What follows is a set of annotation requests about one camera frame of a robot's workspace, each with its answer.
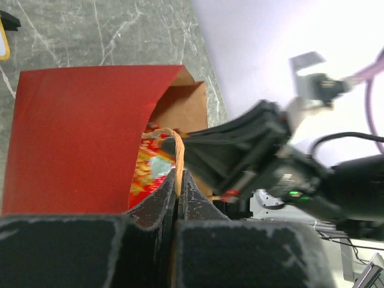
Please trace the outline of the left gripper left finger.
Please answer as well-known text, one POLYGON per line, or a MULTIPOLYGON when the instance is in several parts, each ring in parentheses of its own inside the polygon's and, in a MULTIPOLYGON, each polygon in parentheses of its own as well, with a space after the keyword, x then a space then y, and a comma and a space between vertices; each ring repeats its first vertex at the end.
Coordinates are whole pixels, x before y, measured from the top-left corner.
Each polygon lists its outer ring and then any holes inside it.
POLYGON ((167 287, 175 173, 122 214, 1 218, 2 287, 167 287))

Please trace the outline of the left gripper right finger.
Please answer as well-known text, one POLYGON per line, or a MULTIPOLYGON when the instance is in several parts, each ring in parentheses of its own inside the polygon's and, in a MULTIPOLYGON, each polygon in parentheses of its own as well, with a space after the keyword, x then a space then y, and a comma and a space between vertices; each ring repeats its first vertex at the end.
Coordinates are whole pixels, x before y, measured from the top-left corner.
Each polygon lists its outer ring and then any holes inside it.
POLYGON ((230 220, 183 177, 175 224, 176 287, 334 287, 319 237, 307 225, 230 220))

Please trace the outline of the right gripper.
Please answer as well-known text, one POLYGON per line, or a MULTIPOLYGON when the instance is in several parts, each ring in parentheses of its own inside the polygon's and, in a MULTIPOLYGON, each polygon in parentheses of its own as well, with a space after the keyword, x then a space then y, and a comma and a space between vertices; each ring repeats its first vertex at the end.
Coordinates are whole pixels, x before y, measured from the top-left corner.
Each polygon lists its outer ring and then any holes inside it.
POLYGON ((179 132, 187 143, 231 146, 189 146, 185 150, 186 167, 215 195, 234 190, 241 199, 249 199, 257 190, 263 190, 286 204, 328 204, 322 191, 328 170, 286 142, 273 146, 262 160, 251 163, 252 143, 248 140, 259 136, 263 118, 263 113, 245 113, 216 127, 179 132))

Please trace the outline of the red cookie snack bag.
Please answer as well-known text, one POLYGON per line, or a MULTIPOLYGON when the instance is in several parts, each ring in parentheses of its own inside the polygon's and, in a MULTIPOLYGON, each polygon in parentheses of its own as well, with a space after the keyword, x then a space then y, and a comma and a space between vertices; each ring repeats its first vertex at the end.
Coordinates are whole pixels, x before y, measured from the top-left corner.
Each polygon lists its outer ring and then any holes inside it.
POLYGON ((158 189, 172 169, 176 172, 176 195, 181 195, 185 152, 182 137, 185 135, 179 129, 161 128, 153 123, 146 126, 131 183, 129 209, 158 189))

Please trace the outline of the red paper bag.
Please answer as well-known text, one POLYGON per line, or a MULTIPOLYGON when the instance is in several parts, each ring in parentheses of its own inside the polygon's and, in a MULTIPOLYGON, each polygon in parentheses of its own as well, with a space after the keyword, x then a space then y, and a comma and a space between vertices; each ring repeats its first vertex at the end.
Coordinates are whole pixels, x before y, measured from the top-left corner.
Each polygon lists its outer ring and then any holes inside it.
POLYGON ((185 133, 205 129, 205 84, 181 65, 22 72, 3 214, 126 211, 149 122, 185 133))

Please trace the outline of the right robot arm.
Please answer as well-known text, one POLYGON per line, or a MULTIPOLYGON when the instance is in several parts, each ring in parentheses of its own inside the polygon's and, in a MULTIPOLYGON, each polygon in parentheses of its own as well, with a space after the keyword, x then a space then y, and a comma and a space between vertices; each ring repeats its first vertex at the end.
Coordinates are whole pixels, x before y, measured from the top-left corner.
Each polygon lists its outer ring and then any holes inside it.
POLYGON ((216 196, 245 201, 258 190, 333 224, 351 238, 383 239, 383 156, 325 167, 316 147, 289 144, 288 115, 260 101, 226 124, 182 137, 185 166, 216 196))

